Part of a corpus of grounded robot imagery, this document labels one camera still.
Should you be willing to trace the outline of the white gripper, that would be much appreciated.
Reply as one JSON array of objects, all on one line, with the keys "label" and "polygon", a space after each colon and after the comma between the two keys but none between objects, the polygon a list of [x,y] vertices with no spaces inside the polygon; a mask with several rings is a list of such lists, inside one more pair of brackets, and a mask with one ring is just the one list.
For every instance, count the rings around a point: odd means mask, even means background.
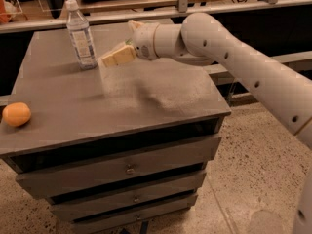
[{"label": "white gripper", "polygon": [[129,20],[127,26],[133,33],[134,47],[132,45],[124,45],[103,55],[100,60],[105,67],[132,62],[137,56],[148,60],[158,58],[154,46],[154,37],[159,23],[143,24],[140,21]]}]

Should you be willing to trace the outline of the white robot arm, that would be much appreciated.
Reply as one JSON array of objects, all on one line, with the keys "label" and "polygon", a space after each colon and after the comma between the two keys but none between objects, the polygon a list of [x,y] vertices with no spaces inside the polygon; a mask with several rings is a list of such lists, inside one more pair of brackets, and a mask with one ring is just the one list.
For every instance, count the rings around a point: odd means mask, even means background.
[{"label": "white robot arm", "polygon": [[128,26],[131,39],[102,55],[102,65],[117,66],[136,58],[170,58],[196,66],[216,61],[312,148],[312,80],[243,43],[206,13],[191,14],[181,24],[130,20]]}]

